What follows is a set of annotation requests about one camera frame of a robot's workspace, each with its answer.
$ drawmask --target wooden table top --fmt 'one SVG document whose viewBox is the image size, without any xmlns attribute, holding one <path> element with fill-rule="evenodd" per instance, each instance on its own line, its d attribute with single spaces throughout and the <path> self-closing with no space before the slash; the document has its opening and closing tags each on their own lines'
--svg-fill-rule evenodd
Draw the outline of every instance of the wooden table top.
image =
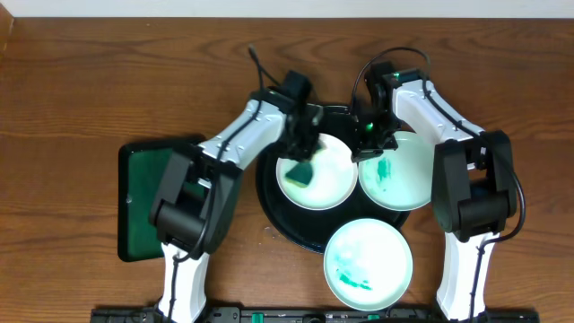
<svg viewBox="0 0 574 323">
<path fill-rule="evenodd" d="M 574 321 L 574 23 L 458 19 L 17 19 L 0 65 L 0 320 L 85 322 L 96 306 L 162 295 L 163 259 L 127 264 L 116 254 L 117 150 L 226 127 L 257 88 L 249 43 L 272 74 L 307 74 L 319 98 L 334 101 L 349 99 L 380 50 L 428 51 L 442 96 L 510 136 L 526 191 L 524 230 L 495 247 L 487 306 Z M 341 306 L 322 257 L 267 221 L 254 175 L 251 167 L 212 256 L 208 298 Z M 404 235 L 414 273 L 401 301 L 431 304 L 444 239 L 428 206 L 411 214 Z"/>
</svg>

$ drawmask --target white background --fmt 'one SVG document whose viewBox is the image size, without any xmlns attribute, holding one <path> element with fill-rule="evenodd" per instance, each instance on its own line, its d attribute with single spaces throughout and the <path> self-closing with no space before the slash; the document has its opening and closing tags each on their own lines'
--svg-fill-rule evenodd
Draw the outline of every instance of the white background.
<svg viewBox="0 0 574 323">
<path fill-rule="evenodd" d="M 574 18 L 574 0 L 0 0 L 14 17 Z"/>
</svg>

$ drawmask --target green clip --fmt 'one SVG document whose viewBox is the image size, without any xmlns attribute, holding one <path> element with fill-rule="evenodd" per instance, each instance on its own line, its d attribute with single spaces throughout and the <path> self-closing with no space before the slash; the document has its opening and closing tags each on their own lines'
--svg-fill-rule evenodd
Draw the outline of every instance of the green clip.
<svg viewBox="0 0 574 323">
<path fill-rule="evenodd" d="M 253 313 L 251 315 L 251 323 L 263 323 L 263 313 Z"/>
</svg>

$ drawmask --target cable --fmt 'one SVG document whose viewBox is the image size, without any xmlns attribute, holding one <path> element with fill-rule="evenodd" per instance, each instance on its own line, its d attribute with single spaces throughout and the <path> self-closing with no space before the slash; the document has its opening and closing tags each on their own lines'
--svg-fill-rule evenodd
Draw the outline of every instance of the cable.
<svg viewBox="0 0 574 323">
<path fill-rule="evenodd" d="M 253 62 L 255 63 L 256 67 L 257 67 L 257 74 L 259 77 L 259 94 L 262 95 L 264 90 L 265 90 L 265 86 L 263 83 L 263 75 L 267 76 L 271 82 L 275 83 L 276 85 L 280 85 L 277 80 L 275 80 L 262 66 L 261 63 L 259 63 L 259 57 L 257 57 L 257 52 L 255 50 L 255 47 L 253 45 L 249 45 L 249 56 L 251 57 L 251 59 L 253 60 Z M 223 152 L 225 152 L 225 149 L 227 148 L 227 146 L 230 144 L 231 140 L 233 140 L 233 138 L 238 135 L 243 129 L 245 129 L 249 123 L 251 123 L 253 120 L 255 120 L 257 118 L 257 115 L 259 114 L 259 111 L 261 110 L 261 106 L 262 106 L 262 101 L 261 101 L 261 96 L 259 97 L 259 102 L 257 104 L 257 109 L 256 111 L 253 113 L 253 115 L 251 115 L 251 118 L 249 118 L 246 122 L 244 122 L 240 127 L 238 127 L 237 129 L 235 129 L 235 131 L 233 131 L 233 133 L 231 133 L 230 136 L 228 136 L 223 142 L 221 147 L 219 148 L 219 151 L 217 152 L 217 157 L 215 158 L 215 168 L 214 168 L 214 172 L 213 172 L 213 180 L 212 180 L 212 186 L 211 186 L 211 191 L 210 191 L 210 195 L 209 195 L 209 201 L 207 202 L 207 216 L 205 217 L 205 224 L 203 229 L 201 230 L 201 233 L 199 235 L 199 238 L 197 239 L 197 244 L 194 246 L 194 248 L 191 250 L 191 252 L 188 252 L 187 255 L 185 255 L 182 258 L 178 258 L 177 256 L 173 257 L 173 273 L 171 275 L 171 297 L 170 297 L 170 310 L 168 311 L 168 322 L 171 323 L 171 315 L 173 314 L 173 308 L 176 302 L 176 280 L 177 280 L 177 275 L 178 275 L 178 266 L 180 263 L 188 260 L 191 258 L 191 255 L 194 255 L 202 246 L 203 246 L 203 241 L 204 241 L 204 236 L 207 232 L 207 227 L 209 226 L 209 220 L 211 218 L 211 214 L 213 211 L 213 204 L 215 201 L 215 192 L 217 189 L 217 181 L 218 178 L 220 176 L 219 173 L 219 163 L 222 160 L 222 156 L 223 156 Z"/>
<path fill-rule="evenodd" d="M 357 75 L 357 79 L 355 80 L 355 84 L 352 87 L 352 91 L 351 91 L 351 104 L 350 104 L 350 108 L 349 108 L 349 111 L 351 113 L 353 112 L 354 104 L 356 101 L 355 95 L 357 94 L 357 88 L 359 87 L 359 82 L 361 81 L 361 77 L 365 73 L 367 68 L 369 68 L 369 66 L 371 66 L 377 59 L 383 57 L 384 55 L 386 55 L 390 52 L 394 52 L 394 51 L 398 51 L 398 50 L 410 51 L 410 52 L 414 52 L 414 53 L 421 55 L 422 57 L 424 57 L 424 60 L 427 63 L 427 73 L 430 71 L 430 69 L 431 69 L 431 58 L 427 55 L 427 53 L 423 52 L 420 49 L 409 48 L 409 47 L 395 47 L 395 48 L 389 48 L 389 49 L 383 50 L 382 52 L 378 53 L 373 58 L 371 58 L 370 61 L 367 62 L 367 64 L 365 64 L 365 66 L 361 69 L 361 71 L 359 72 L 359 75 Z"/>
<path fill-rule="evenodd" d="M 463 126 L 463 123 L 462 123 L 463 120 L 455 120 L 451 115 L 449 115 L 432 98 L 432 96 L 431 96 L 432 93 L 430 91 L 428 91 L 428 89 L 427 89 L 427 81 L 429 80 L 428 72 L 431 69 L 431 59 L 422 50 L 419 50 L 417 48 L 396 47 L 396 48 L 389 48 L 389 49 L 383 50 L 382 52 L 380 52 L 376 56 L 374 56 L 361 69 L 361 71 L 359 72 L 359 76 L 357 76 L 357 80 L 355 81 L 355 84 L 352 87 L 351 111 L 352 111 L 353 104 L 355 102 L 355 94 L 357 92 L 357 87 L 359 85 L 359 82 L 361 81 L 361 77 L 362 77 L 363 73 L 365 72 L 365 70 L 367 70 L 367 68 L 369 68 L 369 66 L 371 66 L 373 64 L 373 62 L 375 62 L 380 57 L 384 56 L 385 54 L 387 54 L 389 52 L 396 51 L 396 50 L 412 51 L 412 52 L 417 53 L 417 54 L 421 55 L 422 57 L 424 57 L 424 59 L 427 63 L 427 73 L 424 73 L 424 72 L 422 73 L 422 92 L 424 93 L 425 98 L 428 99 L 430 104 L 432 104 L 432 106 L 436 110 L 438 110 L 440 112 L 440 114 L 442 114 L 448 121 L 450 121 L 453 125 L 456 125 L 458 129 L 462 130 L 463 132 L 469 134 L 472 138 L 481 142 L 481 144 L 484 145 L 484 147 L 486 147 L 492 153 L 492 156 L 495 157 L 500 162 L 500 164 L 502 164 L 502 167 L 510 174 L 510 176 L 512 177 L 512 180 L 514 181 L 514 184 L 517 187 L 518 199 L 520 201 L 520 217 L 518 218 L 517 226 L 514 228 L 514 230 L 512 230 L 509 234 L 507 234 L 505 236 L 501 236 L 498 238 L 493 238 L 493 239 L 483 241 L 481 243 L 480 247 L 478 248 L 478 258 L 476 260 L 476 269 L 474 270 L 473 289 L 472 289 L 471 294 L 470 294 L 471 300 L 470 300 L 469 322 L 472 323 L 474 321 L 474 296 L 476 295 L 476 288 L 478 286 L 478 278 L 480 275 L 481 264 L 483 262 L 484 248 L 491 243 L 503 242 L 503 241 L 512 239 L 520 232 L 520 230 L 522 230 L 524 222 L 526 221 L 526 198 L 524 196 L 524 189 L 522 188 L 522 185 L 520 184 L 520 181 L 518 180 L 518 176 L 517 176 L 516 172 L 512 170 L 512 167 L 510 167 L 510 165 L 508 164 L 508 162 L 504 158 L 502 158 L 496 151 L 494 151 L 492 149 L 489 142 L 487 142 L 484 138 L 480 137 L 478 134 L 476 134 L 472 130 Z"/>
</svg>

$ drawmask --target white plate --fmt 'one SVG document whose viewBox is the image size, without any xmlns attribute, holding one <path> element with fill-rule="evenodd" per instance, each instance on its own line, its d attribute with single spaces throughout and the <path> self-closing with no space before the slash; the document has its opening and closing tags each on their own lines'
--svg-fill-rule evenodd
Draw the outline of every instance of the white plate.
<svg viewBox="0 0 574 323">
<path fill-rule="evenodd" d="M 397 131 L 395 139 L 395 151 L 359 163 L 359 182 L 378 205 L 410 211 L 431 201 L 434 147 L 415 133 Z"/>
<path fill-rule="evenodd" d="M 326 245 L 326 282 L 335 296 L 356 310 L 381 310 L 406 291 L 413 255 L 399 231 L 375 219 L 339 229 Z"/>
<path fill-rule="evenodd" d="M 319 134 L 323 149 L 311 159 L 313 178 L 306 188 L 301 188 L 285 179 L 296 161 L 279 159 L 275 176 L 281 191 L 295 205 L 320 211 L 340 205 L 357 184 L 357 164 L 351 162 L 351 149 L 332 135 Z"/>
</svg>

